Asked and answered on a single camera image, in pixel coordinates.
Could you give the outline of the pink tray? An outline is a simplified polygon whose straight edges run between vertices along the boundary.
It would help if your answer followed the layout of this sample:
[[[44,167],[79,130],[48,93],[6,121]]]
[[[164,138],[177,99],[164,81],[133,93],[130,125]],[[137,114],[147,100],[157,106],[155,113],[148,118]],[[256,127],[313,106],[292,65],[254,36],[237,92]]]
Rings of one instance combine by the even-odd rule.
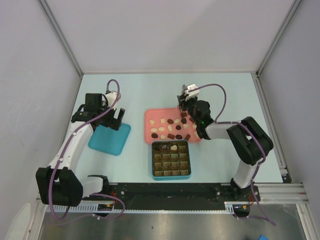
[[[190,143],[200,142],[201,139],[196,132],[196,124],[187,113],[185,117],[180,116],[177,108],[156,108],[149,109],[144,113],[144,141],[150,145],[155,141],[171,141],[186,140]],[[151,132],[152,128],[156,128],[157,132]],[[152,138],[152,134],[156,133],[158,138]],[[174,135],[174,139],[168,138],[168,134]]]

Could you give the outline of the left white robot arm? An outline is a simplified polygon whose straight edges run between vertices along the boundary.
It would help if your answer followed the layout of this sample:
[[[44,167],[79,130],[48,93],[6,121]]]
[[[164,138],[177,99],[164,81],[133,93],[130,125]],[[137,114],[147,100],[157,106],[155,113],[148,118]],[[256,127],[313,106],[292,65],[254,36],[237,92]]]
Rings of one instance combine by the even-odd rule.
[[[35,178],[41,201],[45,205],[76,207],[83,198],[94,194],[105,200],[111,188],[107,176],[92,174],[78,179],[75,171],[80,156],[97,127],[119,130],[125,114],[123,108],[115,117],[117,101],[121,98],[116,91],[87,93],[71,118],[68,135],[60,150],[48,167],[40,167]]]

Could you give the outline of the metal tongs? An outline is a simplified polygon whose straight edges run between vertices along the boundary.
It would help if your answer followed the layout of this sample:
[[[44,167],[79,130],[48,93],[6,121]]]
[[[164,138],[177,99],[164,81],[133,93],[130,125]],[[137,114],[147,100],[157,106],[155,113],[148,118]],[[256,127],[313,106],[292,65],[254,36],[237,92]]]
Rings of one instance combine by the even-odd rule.
[[[184,111],[179,105],[177,106],[177,109],[179,110],[179,115],[181,118],[184,118],[185,116],[187,116],[187,112]]]

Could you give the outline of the teal chocolate box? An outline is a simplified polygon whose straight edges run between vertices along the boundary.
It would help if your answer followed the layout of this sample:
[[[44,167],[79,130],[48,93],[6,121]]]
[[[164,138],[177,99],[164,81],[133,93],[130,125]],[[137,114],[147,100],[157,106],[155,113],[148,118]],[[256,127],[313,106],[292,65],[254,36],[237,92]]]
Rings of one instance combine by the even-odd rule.
[[[162,146],[169,146],[164,151]],[[187,180],[192,175],[189,143],[186,140],[154,141],[151,144],[151,173],[156,181]]]

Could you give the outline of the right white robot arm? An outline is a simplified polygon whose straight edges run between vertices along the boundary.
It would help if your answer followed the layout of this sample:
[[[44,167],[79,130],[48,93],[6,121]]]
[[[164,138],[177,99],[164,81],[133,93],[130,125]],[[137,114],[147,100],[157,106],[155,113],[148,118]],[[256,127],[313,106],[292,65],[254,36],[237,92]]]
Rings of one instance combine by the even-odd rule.
[[[185,93],[177,96],[178,108],[196,125],[196,134],[204,140],[230,140],[239,159],[235,176],[230,181],[230,194],[242,201],[248,196],[260,166],[274,148],[273,141],[256,120],[248,116],[241,121],[217,122],[211,117],[210,104]]]

